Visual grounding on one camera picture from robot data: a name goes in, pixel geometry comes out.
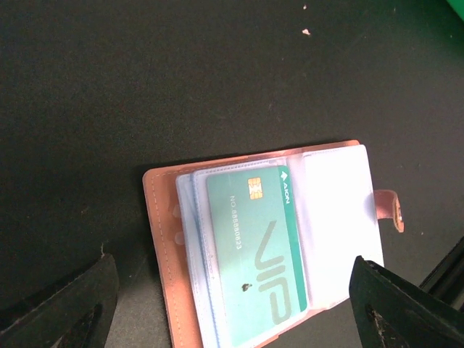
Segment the dust speck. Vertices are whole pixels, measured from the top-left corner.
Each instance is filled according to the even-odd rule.
[[[244,285],[241,286],[241,290],[242,290],[243,292],[245,292],[245,291],[248,290],[250,287],[252,287],[251,284],[245,283]]]

